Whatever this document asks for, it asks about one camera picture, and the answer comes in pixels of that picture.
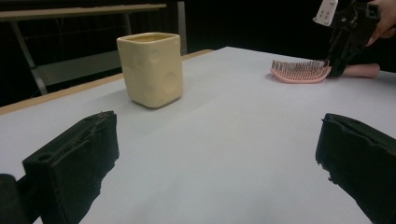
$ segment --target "wall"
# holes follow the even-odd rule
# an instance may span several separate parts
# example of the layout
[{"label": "wall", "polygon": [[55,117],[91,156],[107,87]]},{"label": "wall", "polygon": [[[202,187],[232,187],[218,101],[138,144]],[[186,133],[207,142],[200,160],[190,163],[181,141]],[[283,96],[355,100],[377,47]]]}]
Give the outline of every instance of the wall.
[{"label": "wall", "polygon": [[[230,46],[324,59],[332,29],[312,21],[320,4],[321,0],[186,1],[189,52]],[[396,72],[394,50],[396,37],[381,39],[352,63],[379,63],[381,69]]]},{"label": "wall", "polygon": [[[48,3],[49,1],[31,2]],[[132,13],[130,15],[132,33],[154,31],[177,33],[177,3],[166,1],[165,3],[167,8],[162,8],[160,11]],[[20,9],[25,5],[17,6],[16,8]],[[115,50],[117,49],[117,37],[125,35],[121,15],[20,21],[19,26],[35,65],[56,63]],[[38,87],[32,78],[29,66],[8,22],[0,22],[0,34],[2,34],[2,41],[0,42],[0,106],[39,96]],[[58,91],[119,72],[120,69],[105,71],[95,76],[49,86],[48,90]]]}]

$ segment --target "table edge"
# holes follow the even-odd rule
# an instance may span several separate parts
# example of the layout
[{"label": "table edge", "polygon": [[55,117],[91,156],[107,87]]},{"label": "table edge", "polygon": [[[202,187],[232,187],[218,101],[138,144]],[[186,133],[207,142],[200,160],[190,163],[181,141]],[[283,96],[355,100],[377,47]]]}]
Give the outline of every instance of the table edge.
[{"label": "table edge", "polygon": [[[181,58],[184,61],[184,60],[188,60],[190,58],[193,58],[193,57],[196,57],[196,56],[199,56],[202,54],[206,54],[210,51],[213,51],[213,49],[202,49],[202,50],[195,51],[193,53],[183,55]],[[101,79],[97,79],[92,82],[83,83],[83,84],[80,84],[80,85],[77,85],[74,87],[70,87],[68,89],[61,90],[61,91],[56,91],[56,92],[52,92],[52,93],[49,93],[46,95],[38,96],[36,98],[23,100],[23,101],[17,102],[12,105],[5,105],[5,106],[0,107],[0,115],[5,115],[7,113],[11,113],[11,112],[14,112],[14,111],[17,111],[20,109],[24,109],[29,106],[39,105],[39,104],[42,104],[42,103],[45,103],[45,102],[48,102],[51,100],[55,100],[55,99],[58,99],[58,98],[61,98],[61,97],[64,97],[64,96],[67,96],[70,94],[74,94],[74,93],[77,93],[80,91],[85,91],[85,90],[88,90],[88,89],[91,89],[91,88],[94,88],[97,86],[107,84],[112,81],[119,80],[121,78],[123,78],[122,73],[116,74],[111,77],[104,77]]]}]

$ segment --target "table surface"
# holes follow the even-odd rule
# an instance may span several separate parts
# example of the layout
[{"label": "table surface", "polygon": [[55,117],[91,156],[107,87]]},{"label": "table surface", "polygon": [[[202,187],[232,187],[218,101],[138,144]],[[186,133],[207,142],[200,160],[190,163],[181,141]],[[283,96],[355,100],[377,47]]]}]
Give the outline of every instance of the table surface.
[{"label": "table surface", "polygon": [[120,158],[81,223],[370,223],[315,151],[326,113],[396,136],[396,75],[285,84],[273,59],[306,61],[218,49],[183,61],[183,96],[161,109],[131,102],[119,78],[5,113],[0,171],[21,178],[24,158],[113,110]]}]

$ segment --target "cream ceramic cup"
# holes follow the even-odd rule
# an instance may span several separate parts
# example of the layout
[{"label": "cream ceramic cup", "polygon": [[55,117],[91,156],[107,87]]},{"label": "cream ceramic cup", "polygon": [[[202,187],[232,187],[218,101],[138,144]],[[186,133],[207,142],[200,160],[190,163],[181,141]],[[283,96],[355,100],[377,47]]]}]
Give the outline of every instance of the cream ceramic cup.
[{"label": "cream ceramic cup", "polygon": [[127,35],[117,39],[117,47],[131,100],[156,108],[181,97],[183,71],[179,35]]}]

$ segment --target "pink hairbrush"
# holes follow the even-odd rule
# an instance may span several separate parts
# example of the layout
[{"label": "pink hairbrush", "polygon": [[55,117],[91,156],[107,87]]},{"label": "pink hairbrush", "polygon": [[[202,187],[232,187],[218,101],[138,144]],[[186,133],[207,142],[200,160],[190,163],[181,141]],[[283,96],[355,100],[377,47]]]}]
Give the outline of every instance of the pink hairbrush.
[{"label": "pink hairbrush", "polygon": [[[321,82],[331,71],[328,60],[314,60],[303,63],[285,63],[273,60],[271,72],[282,82],[311,84]],[[351,77],[376,77],[379,74],[377,63],[349,65],[344,75]]]}]

